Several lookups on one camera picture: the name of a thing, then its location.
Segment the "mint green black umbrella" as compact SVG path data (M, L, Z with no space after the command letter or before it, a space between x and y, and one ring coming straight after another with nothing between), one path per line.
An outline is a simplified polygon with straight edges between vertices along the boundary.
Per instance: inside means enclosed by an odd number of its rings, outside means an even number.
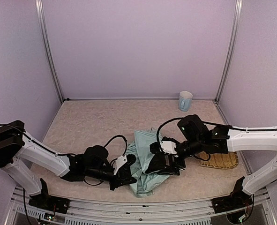
M157 141L155 128L148 130L135 130L134 140L127 147L126 154L135 155L136 161L130 166L131 175L137 180L130 184L134 195L144 198L154 194L154 189L167 180L169 175L159 175L156 172L147 172L149 164L154 157L150 152L150 145Z

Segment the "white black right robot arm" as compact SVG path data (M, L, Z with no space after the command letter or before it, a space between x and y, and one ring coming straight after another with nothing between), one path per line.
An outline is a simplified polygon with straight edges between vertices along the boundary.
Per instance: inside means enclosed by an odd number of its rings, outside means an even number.
M173 138L159 138L150 145L154 159L149 164L147 172L157 172L160 175L179 175L184 169L185 159L196 157L205 152L212 154L228 154L246 150L275 151L277 153L276 127L233 127L214 124L208 129L209 122L202 121L196 114L176 119L177 126L186 138L178 142ZM277 180L277 154L256 172L236 181L230 197L251 196L257 190Z

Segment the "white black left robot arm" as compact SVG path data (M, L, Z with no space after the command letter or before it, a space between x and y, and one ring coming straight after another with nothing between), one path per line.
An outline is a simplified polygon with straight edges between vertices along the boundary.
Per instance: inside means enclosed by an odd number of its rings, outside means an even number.
M133 154L122 154L112 163L107 158L105 146L88 147L82 154L60 153L55 151L24 129L20 120L0 124L0 169L21 185L30 196L42 194L43 180L23 163L28 160L51 171L68 182L84 182L86 177L109 182L111 191L136 183L130 166L136 161Z

